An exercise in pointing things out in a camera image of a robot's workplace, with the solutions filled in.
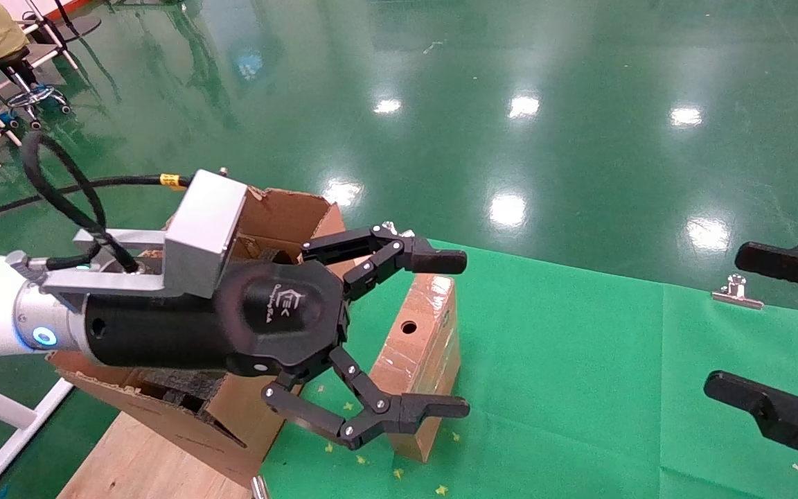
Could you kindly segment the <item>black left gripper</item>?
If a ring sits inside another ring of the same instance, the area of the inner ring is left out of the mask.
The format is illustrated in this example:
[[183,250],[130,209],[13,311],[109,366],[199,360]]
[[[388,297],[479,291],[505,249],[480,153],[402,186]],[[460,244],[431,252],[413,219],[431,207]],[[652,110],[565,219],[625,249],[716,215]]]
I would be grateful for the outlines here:
[[[88,355],[114,367],[219,370],[244,377],[282,372],[262,390],[270,410],[350,450],[381,434],[415,434],[427,418],[469,415],[461,397],[381,391],[338,347],[348,328],[344,298],[358,300],[400,270],[462,274],[468,254],[369,225],[305,241],[301,255],[312,262],[231,264],[210,298],[88,296]],[[358,258],[364,261],[342,279],[326,267]],[[313,379],[329,365],[363,407],[351,419],[292,393],[294,377]]]

